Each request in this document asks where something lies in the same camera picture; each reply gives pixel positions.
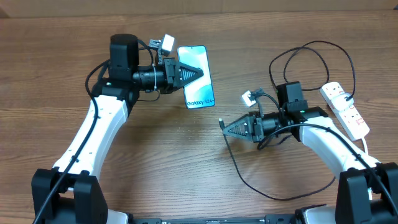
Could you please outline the Samsung Galaxy smartphone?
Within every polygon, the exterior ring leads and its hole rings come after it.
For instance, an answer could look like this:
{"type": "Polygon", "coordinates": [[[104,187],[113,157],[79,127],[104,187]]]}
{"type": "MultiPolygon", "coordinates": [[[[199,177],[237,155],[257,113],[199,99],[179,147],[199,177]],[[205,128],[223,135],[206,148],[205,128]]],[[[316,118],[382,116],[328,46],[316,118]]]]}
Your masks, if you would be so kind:
{"type": "Polygon", "coordinates": [[[215,105],[215,96],[204,45],[181,46],[177,49],[181,79],[184,83],[185,104],[188,109],[215,105]]]}

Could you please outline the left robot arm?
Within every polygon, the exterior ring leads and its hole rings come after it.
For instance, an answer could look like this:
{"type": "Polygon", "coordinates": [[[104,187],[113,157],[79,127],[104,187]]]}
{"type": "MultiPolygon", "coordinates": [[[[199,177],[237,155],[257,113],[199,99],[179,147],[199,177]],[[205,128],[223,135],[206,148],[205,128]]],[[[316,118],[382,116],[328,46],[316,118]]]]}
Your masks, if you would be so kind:
{"type": "Polygon", "coordinates": [[[146,44],[132,34],[110,38],[110,58],[90,72],[90,107],[72,143],[51,169],[37,169],[31,186],[34,223],[134,223],[130,213],[110,210],[99,185],[110,145],[140,93],[171,94],[204,76],[200,67],[168,55],[174,38],[146,44]]]}

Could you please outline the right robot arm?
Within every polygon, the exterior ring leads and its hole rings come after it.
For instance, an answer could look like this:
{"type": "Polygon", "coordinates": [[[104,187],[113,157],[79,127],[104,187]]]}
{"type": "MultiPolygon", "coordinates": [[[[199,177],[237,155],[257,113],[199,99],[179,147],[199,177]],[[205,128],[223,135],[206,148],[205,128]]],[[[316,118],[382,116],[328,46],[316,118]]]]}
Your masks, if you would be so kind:
{"type": "Polygon", "coordinates": [[[299,208],[292,215],[268,215],[266,223],[397,223],[397,164],[381,163],[344,136],[320,107],[308,107],[299,82],[277,86],[276,113],[253,111],[229,125],[223,136],[263,144],[282,133],[312,149],[338,179],[334,207],[299,208]]]}

